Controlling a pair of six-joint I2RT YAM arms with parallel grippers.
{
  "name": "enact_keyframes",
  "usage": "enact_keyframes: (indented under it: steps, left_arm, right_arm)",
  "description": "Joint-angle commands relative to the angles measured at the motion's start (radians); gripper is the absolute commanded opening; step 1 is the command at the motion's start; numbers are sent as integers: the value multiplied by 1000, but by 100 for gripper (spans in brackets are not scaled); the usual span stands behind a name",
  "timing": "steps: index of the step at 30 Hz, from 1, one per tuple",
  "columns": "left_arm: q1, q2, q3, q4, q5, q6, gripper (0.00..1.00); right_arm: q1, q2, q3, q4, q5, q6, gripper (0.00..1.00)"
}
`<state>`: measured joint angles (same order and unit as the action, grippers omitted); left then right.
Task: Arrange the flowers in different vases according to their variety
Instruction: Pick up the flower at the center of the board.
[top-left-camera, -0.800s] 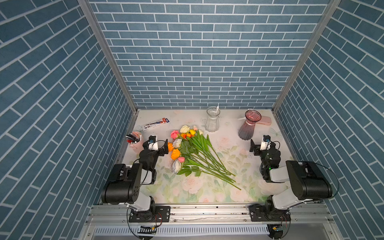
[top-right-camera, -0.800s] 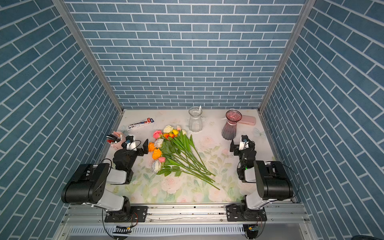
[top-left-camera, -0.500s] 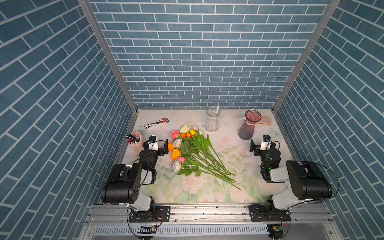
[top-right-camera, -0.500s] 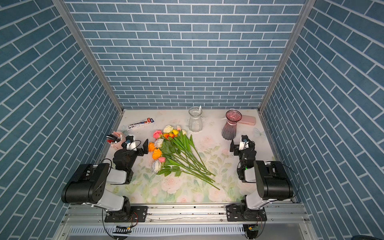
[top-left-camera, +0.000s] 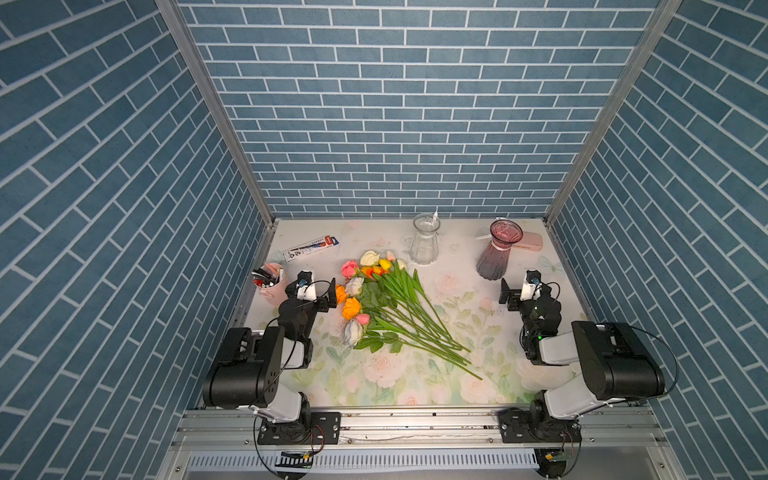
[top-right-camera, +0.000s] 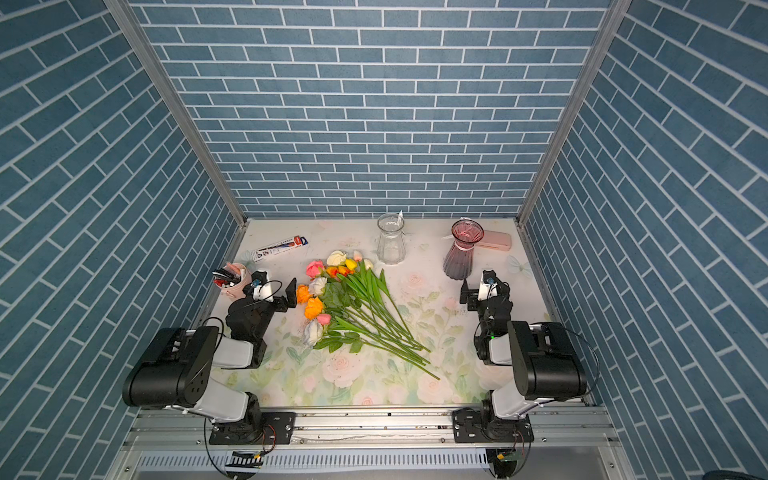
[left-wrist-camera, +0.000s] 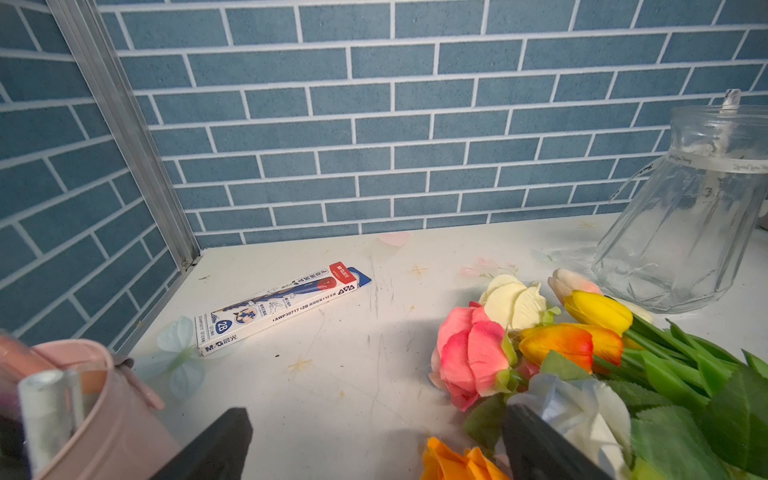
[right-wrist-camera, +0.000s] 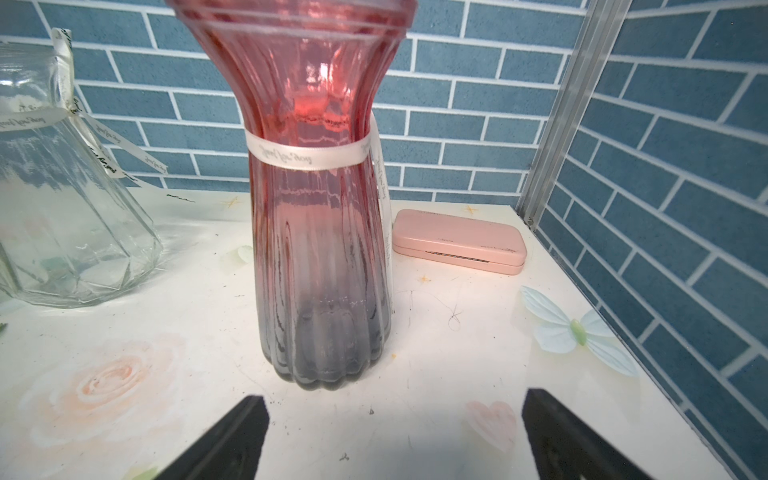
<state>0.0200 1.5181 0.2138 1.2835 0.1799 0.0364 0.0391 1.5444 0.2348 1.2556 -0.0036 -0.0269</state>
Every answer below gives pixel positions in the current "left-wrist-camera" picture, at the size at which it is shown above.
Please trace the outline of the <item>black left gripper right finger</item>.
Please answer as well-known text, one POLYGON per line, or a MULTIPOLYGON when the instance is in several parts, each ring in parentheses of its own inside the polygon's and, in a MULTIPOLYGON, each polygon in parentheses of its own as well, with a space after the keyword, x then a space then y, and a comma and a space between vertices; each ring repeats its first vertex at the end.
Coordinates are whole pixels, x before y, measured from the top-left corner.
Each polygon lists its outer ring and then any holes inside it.
POLYGON ((506 408, 502 438, 514 479, 609 479, 597 465, 524 405, 506 408))

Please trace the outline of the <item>yellow tulip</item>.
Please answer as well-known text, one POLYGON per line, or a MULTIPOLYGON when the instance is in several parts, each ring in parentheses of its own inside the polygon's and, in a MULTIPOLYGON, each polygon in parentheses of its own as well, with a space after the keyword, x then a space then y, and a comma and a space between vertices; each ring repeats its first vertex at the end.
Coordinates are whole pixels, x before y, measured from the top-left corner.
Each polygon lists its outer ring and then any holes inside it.
POLYGON ((641 369, 641 355, 648 353, 680 381, 705 390, 727 380, 742 364, 716 344, 686 333, 674 323, 662 330, 609 297, 576 290, 565 298, 564 306, 580 323, 618 334, 627 343, 621 362, 631 368, 641 369))

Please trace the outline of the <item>pale pink tulip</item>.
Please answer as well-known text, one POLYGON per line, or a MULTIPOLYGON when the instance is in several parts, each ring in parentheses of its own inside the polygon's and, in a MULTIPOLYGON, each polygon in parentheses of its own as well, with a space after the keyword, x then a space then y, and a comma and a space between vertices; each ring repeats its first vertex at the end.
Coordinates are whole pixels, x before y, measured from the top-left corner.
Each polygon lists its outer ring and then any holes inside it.
POLYGON ((654 316, 632 302, 609 298, 591 280, 565 268, 556 269, 548 284, 567 312, 578 322, 623 334, 636 317, 654 324, 654 316))

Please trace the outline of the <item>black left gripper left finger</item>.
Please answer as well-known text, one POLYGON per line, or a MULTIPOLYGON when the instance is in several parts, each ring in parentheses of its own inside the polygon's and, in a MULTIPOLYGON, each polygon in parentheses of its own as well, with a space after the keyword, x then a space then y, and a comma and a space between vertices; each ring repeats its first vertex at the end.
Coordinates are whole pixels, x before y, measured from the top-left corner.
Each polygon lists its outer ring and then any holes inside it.
POLYGON ((230 408, 151 479, 240 479, 252 436, 247 410, 230 408))

